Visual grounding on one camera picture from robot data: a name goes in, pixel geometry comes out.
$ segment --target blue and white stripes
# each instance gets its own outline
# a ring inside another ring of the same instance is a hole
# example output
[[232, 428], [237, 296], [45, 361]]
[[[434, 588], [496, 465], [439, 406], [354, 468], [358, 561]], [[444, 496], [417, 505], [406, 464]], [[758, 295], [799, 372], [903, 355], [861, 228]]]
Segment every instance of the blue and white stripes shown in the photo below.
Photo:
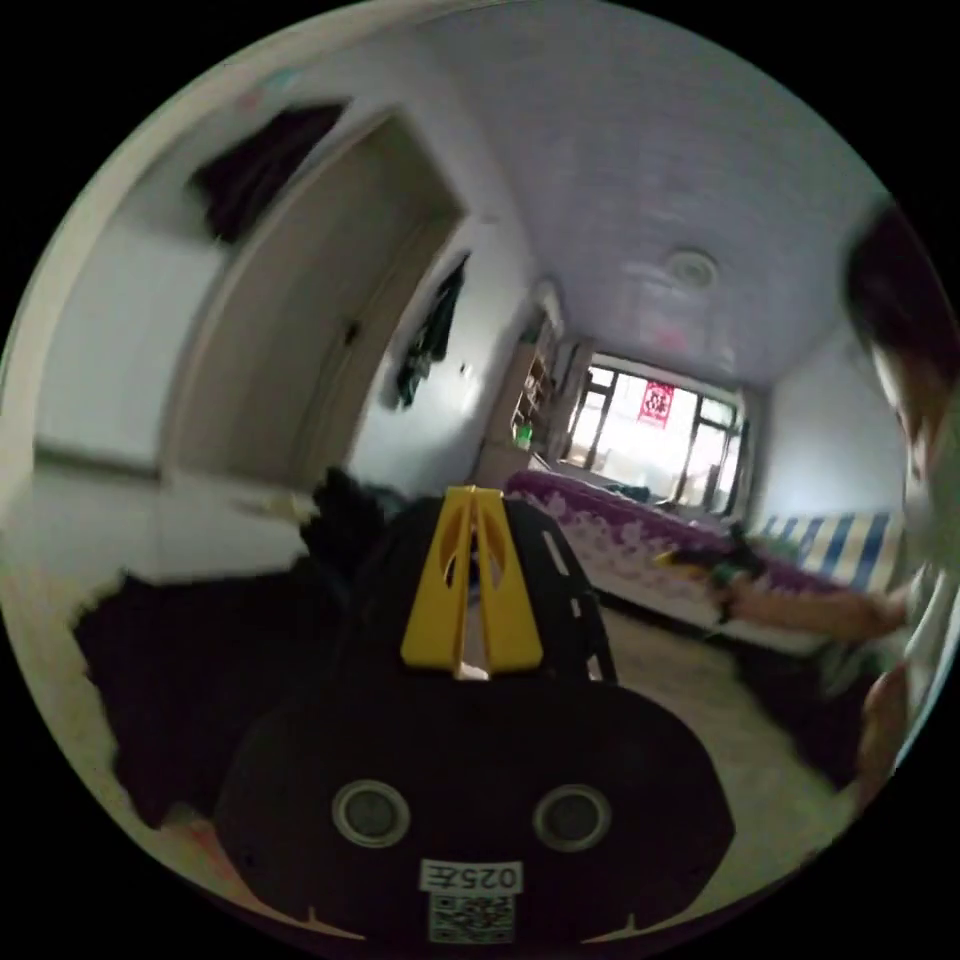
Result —
[[769, 517], [755, 532], [797, 544], [804, 570], [872, 593], [890, 588], [904, 531], [899, 513], [845, 513]]

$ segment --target floor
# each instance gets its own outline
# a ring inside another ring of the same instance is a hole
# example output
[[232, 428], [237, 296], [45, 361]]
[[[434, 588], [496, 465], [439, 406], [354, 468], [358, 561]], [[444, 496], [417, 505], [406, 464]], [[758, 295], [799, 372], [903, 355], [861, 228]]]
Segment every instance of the floor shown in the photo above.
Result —
[[[203, 845], [176, 824], [146, 828], [112, 778], [112, 736], [70, 624], [78, 607], [108, 591], [123, 570], [180, 579], [286, 566], [302, 551], [292, 521], [304, 507], [277, 491], [208, 480], [160, 488], [46, 469], [14, 503], [0, 534], [0, 606], [29, 689], [68, 761], [144, 850], [228, 898], [230, 880]], [[605, 619], [621, 681], [698, 734], [737, 822], [718, 873], [669, 923], [761, 889], [842, 832], [850, 798], [834, 795], [793, 757], [786, 736], [735, 682], [726, 654], [614, 613]]]

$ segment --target purple floral bedspread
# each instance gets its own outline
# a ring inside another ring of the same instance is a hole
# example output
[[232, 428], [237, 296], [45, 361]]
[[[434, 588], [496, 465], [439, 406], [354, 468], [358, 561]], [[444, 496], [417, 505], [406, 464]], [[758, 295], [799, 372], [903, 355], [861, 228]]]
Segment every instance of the purple floral bedspread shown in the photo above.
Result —
[[[705, 592], [702, 584], [657, 567], [656, 556], [678, 548], [722, 548], [726, 543], [716, 530], [555, 473], [514, 474], [504, 492], [550, 514], [590, 574], [600, 572], [604, 579], [633, 582], [666, 597], [701, 600]], [[839, 589], [833, 581], [782, 558], [765, 555], [765, 559], [768, 571], [758, 583], [761, 589], [792, 594]]]

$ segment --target yellow plastic part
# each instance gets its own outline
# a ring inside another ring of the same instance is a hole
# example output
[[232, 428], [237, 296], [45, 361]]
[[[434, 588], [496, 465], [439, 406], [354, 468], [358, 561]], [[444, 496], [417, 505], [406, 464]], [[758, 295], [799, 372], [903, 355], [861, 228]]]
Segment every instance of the yellow plastic part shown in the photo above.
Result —
[[543, 646], [503, 494], [477, 490], [474, 505], [487, 672], [493, 676], [536, 669], [543, 660]]
[[692, 566], [685, 563], [676, 563], [674, 561], [675, 553], [668, 551], [661, 553], [654, 558], [654, 564], [658, 567], [669, 567], [670, 570], [680, 577], [686, 577], [688, 580], [705, 580], [706, 571], [702, 567]]
[[475, 487], [447, 491], [400, 656], [408, 667], [442, 670], [454, 676], [459, 673], [474, 530], [487, 673], [534, 670], [543, 660], [543, 646], [503, 494]]
[[400, 647], [400, 656], [408, 667], [448, 670], [454, 675], [460, 670], [467, 617], [473, 494], [473, 487], [454, 487], [443, 501]]

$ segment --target red poster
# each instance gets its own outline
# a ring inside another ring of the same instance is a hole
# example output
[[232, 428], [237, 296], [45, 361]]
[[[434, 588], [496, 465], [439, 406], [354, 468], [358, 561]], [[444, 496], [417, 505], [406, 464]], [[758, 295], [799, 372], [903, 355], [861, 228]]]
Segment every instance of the red poster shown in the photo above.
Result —
[[647, 383], [647, 389], [643, 392], [643, 404], [637, 420], [663, 430], [667, 420], [670, 419], [671, 406], [673, 406], [673, 387], [650, 380]]

